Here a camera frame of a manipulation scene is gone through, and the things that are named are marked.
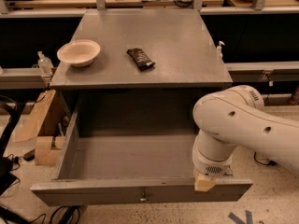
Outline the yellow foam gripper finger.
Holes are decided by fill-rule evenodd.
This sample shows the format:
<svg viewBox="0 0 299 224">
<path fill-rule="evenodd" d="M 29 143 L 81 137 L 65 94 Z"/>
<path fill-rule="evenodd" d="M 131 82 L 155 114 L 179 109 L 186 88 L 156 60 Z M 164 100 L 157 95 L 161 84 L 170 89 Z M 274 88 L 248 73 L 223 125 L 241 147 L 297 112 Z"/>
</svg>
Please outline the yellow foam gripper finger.
<svg viewBox="0 0 299 224">
<path fill-rule="evenodd" d="M 217 184 L 217 178 L 198 173 L 195 175 L 194 189 L 207 192 Z"/>
</svg>

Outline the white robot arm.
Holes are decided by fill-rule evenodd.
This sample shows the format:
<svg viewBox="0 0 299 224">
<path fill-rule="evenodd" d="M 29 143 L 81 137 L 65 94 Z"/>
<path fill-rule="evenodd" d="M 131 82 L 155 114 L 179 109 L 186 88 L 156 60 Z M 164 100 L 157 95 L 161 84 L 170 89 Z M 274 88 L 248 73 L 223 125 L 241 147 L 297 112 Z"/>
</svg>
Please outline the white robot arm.
<svg viewBox="0 0 299 224">
<path fill-rule="evenodd" d="M 192 148 L 194 189 L 208 191 L 225 175 L 237 146 L 299 172 L 299 121 L 263 111 L 262 95 L 240 85 L 201 97 L 192 116 L 199 128 Z"/>
</svg>

